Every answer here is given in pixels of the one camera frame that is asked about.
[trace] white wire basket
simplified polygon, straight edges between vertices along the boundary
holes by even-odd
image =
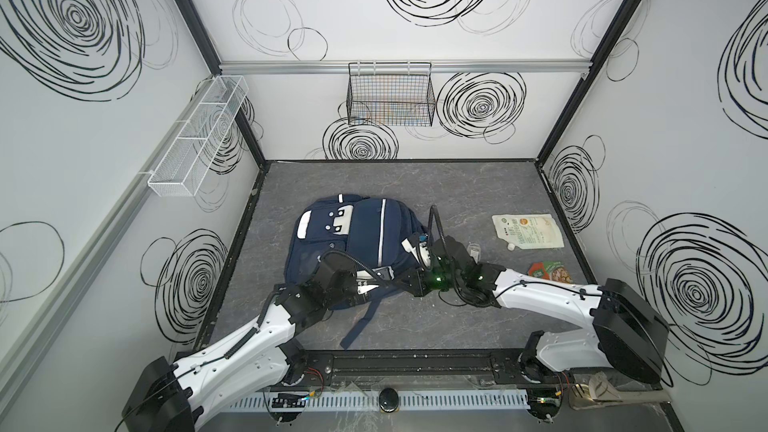
[[[152,172],[147,184],[160,197],[192,197],[230,132],[248,85],[243,76],[218,76]]]

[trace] metal rail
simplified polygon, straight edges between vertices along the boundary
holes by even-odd
[[[589,59],[546,60],[270,60],[222,62],[225,75],[350,73],[350,64],[376,64],[377,73],[408,73],[416,64],[430,62],[432,73],[462,72],[579,72],[589,73]]]

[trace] backpack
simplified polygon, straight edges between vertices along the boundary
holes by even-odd
[[[393,278],[409,268],[417,267],[417,260],[402,247],[402,241],[426,229],[416,214],[402,202],[393,198],[368,198],[355,194],[339,194],[322,198],[304,209],[296,221],[285,267],[287,284],[299,284],[315,271],[319,257],[332,249],[346,252],[370,268],[389,266]],[[387,297],[402,292],[397,287],[379,286],[358,294],[333,310],[354,307],[370,302],[368,312],[358,321],[341,342],[347,349],[362,329],[370,322]]]

